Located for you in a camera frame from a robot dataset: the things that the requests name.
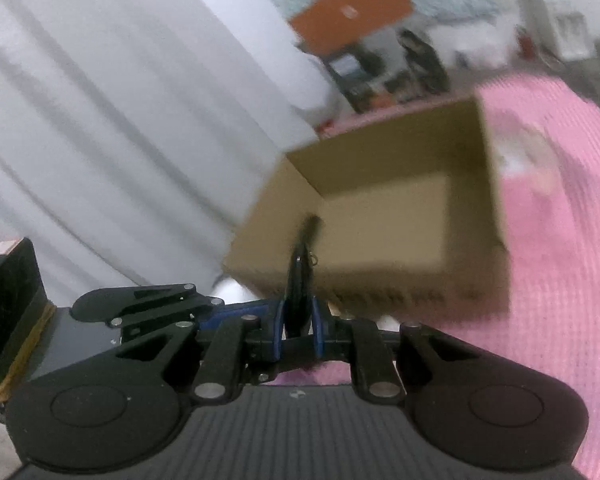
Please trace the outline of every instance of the gray floor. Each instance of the gray floor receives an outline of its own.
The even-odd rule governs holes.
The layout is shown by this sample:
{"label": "gray floor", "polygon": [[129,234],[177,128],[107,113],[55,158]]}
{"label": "gray floor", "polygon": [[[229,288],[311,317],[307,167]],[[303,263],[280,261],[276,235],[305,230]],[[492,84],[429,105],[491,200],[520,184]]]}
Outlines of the gray floor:
{"label": "gray floor", "polygon": [[451,70],[452,88],[458,91],[471,89],[476,84],[506,74],[512,70],[560,77],[579,96],[595,102],[600,107],[600,42],[596,44],[598,56],[593,59],[555,64],[552,68],[539,59],[531,62],[515,60],[504,70]]}

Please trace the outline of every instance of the screw head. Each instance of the screw head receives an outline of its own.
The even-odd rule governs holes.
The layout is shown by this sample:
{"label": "screw head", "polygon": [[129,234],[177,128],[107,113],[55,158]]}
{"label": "screw head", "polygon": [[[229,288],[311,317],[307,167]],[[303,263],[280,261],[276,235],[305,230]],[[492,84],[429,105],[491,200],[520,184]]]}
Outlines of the screw head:
{"label": "screw head", "polygon": [[225,387],[219,383],[202,383],[193,390],[202,399],[217,399],[222,397],[225,391]]}
{"label": "screw head", "polygon": [[369,387],[369,393],[380,399],[391,399],[391,397],[395,397],[400,393],[400,386],[386,381],[380,381],[378,383],[373,383]]}

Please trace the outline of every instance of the gray curtain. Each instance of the gray curtain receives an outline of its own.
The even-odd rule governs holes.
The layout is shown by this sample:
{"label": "gray curtain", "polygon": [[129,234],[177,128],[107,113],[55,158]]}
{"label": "gray curtain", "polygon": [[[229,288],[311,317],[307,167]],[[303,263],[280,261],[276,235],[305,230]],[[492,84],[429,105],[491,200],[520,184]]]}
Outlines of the gray curtain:
{"label": "gray curtain", "polygon": [[0,238],[50,298],[209,293],[280,150],[314,134],[200,0],[0,0]]}

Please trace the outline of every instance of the pink checkered fabric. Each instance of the pink checkered fabric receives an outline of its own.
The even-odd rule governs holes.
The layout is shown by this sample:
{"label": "pink checkered fabric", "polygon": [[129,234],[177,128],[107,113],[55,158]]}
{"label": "pink checkered fabric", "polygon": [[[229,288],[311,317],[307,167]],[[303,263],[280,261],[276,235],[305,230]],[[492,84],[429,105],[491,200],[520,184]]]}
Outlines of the pink checkered fabric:
{"label": "pink checkered fabric", "polygon": [[[570,257],[554,242],[542,247],[541,256],[530,258],[531,242],[513,237],[509,313],[453,324],[439,319],[433,325],[572,386],[589,409],[589,431],[574,466],[587,478],[600,480],[600,110],[561,80],[548,77],[507,76],[481,86],[478,94],[487,117],[515,114],[521,123],[544,131],[554,146],[570,206],[562,209],[570,215],[562,219],[570,226]],[[381,110],[338,125],[330,134],[397,114],[400,110]],[[504,195],[506,211],[515,208],[514,195]],[[296,379],[333,384],[347,381],[349,371],[347,365],[332,363],[315,369],[311,380]]]}

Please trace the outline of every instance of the open cardboard box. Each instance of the open cardboard box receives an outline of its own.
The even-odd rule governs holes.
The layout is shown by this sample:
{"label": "open cardboard box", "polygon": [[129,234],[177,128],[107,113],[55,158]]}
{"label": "open cardboard box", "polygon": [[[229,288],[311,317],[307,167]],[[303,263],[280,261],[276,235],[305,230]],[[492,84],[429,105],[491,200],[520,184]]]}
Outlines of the open cardboard box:
{"label": "open cardboard box", "polygon": [[393,117],[287,153],[224,269],[283,292],[298,230],[317,214],[314,288],[340,310],[421,320],[504,310],[497,190],[477,100]]}

